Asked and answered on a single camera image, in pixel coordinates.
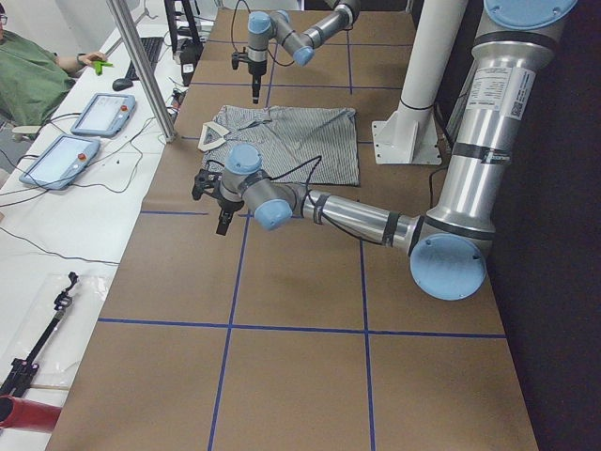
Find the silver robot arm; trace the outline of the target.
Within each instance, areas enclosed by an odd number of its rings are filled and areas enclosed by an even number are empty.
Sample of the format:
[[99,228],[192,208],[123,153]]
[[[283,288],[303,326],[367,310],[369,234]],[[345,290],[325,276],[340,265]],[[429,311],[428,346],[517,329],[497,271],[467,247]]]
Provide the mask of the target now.
[[446,301],[469,298],[484,283],[495,237],[491,221],[501,180],[537,73],[553,58],[572,1],[486,1],[471,48],[467,94],[456,111],[439,197],[428,201],[413,165],[438,165],[434,104],[467,5],[427,1],[422,8],[396,110],[372,124],[374,161],[362,169],[356,199],[318,185],[278,183],[259,151],[235,146],[208,184],[225,234],[234,213],[248,208],[267,230],[291,217],[329,224],[351,237],[400,250],[416,285]]
[[248,65],[252,76],[252,99],[258,104],[261,78],[267,73],[268,49],[275,40],[292,56],[299,66],[307,65],[322,46],[336,33],[348,29],[357,22],[361,12],[361,2],[355,0],[327,1],[332,12],[323,20],[302,33],[297,32],[286,11],[254,11],[248,19],[248,45],[239,55],[239,61]]

